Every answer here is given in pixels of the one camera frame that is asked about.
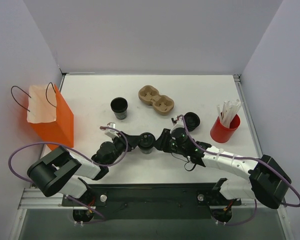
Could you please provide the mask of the black paper coffee cup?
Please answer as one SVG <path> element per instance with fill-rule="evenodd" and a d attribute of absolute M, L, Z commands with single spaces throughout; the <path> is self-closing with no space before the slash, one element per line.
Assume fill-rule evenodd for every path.
<path fill-rule="evenodd" d="M 152 147 L 150 148 L 139 147 L 139 149 L 143 154 L 150 154 L 153 151 Z"/>

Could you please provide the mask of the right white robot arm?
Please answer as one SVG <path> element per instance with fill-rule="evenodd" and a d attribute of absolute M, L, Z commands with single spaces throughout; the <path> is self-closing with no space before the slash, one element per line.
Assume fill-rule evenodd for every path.
<path fill-rule="evenodd" d="M 269 155 L 255 160 L 241 156 L 205 142 L 196 141 L 182 127 L 165 128 L 154 142 L 154 147 L 165 153 L 182 155 L 194 165 L 215 168 L 240 177 L 236 183 L 226 180 L 212 190 L 211 197 L 217 204 L 232 199 L 256 199 L 271 209 L 278 209 L 292 181 Z"/>

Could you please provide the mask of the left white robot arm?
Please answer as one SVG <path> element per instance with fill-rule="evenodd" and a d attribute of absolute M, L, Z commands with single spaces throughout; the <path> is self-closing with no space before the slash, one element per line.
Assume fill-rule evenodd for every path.
<path fill-rule="evenodd" d="M 31 165 L 27 175 L 46 197 L 56 193 L 71 195 L 79 205 L 85 206 L 90 203 L 92 193 L 79 177 L 100 180 L 109 172 L 109 167 L 124 157 L 125 152 L 135 149 L 141 139 L 140 135 L 123 133 L 103 142 L 88 160 L 76 159 L 64 146 L 59 146 Z"/>

